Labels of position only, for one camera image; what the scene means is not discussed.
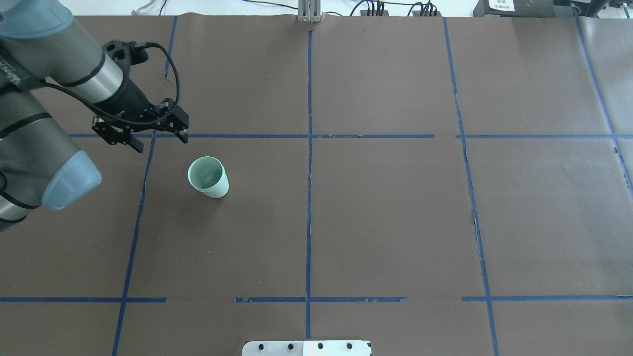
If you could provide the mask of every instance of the black rubber band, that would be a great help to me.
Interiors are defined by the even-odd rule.
[[[29,116],[27,118],[23,118],[22,120],[16,122],[15,124],[9,125],[5,127],[4,129],[0,130],[0,139],[7,137],[12,132],[21,129],[22,127],[25,127],[26,125],[31,124],[32,122],[36,122],[38,120],[42,120],[43,118],[47,118],[47,117],[52,117],[52,116],[49,113],[39,113],[33,116]]]
[[[16,198],[10,196],[6,191],[0,191],[0,196],[3,197],[4,199],[7,199],[11,204],[17,205],[18,207],[23,208],[23,209],[33,210],[33,209],[39,208],[39,207],[35,207],[33,205],[22,203],[21,201],[17,200]]]
[[[0,217],[0,222],[4,222],[5,224],[17,224],[26,218],[27,217],[23,217],[22,219],[19,219],[19,220],[7,220]]]
[[[99,73],[99,71],[103,68],[103,63],[106,63],[106,53],[105,52],[103,53],[103,57],[101,57],[101,61],[99,62],[99,65],[96,66],[92,70],[92,72],[90,72],[90,74],[88,74],[85,77],[83,77],[83,78],[81,78],[79,80],[76,80],[74,82],[64,83],[64,84],[60,83],[60,85],[63,86],[63,87],[76,87],[76,86],[79,86],[79,85],[87,82],[88,80],[91,80],[92,77],[97,75],[97,73]]]

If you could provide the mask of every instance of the white metal plate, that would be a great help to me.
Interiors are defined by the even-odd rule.
[[[372,342],[363,340],[250,341],[242,356],[371,356]]]

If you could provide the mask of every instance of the cup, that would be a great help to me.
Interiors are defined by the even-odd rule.
[[[221,198],[229,191],[229,179],[222,163],[215,157],[200,157],[189,166],[189,184],[211,198]]]

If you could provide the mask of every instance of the white bracket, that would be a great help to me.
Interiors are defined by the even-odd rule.
[[[321,22],[321,0],[299,0],[299,22]]]
[[[242,356],[371,356],[371,341],[250,341]]]

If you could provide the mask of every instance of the light blue joint cap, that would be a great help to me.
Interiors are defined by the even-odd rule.
[[[78,151],[55,173],[42,196],[42,205],[62,210],[101,183],[101,173],[85,151]]]
[[[73,23],[58,0],[0,0],[0,36],[33,39],[54,35]]]

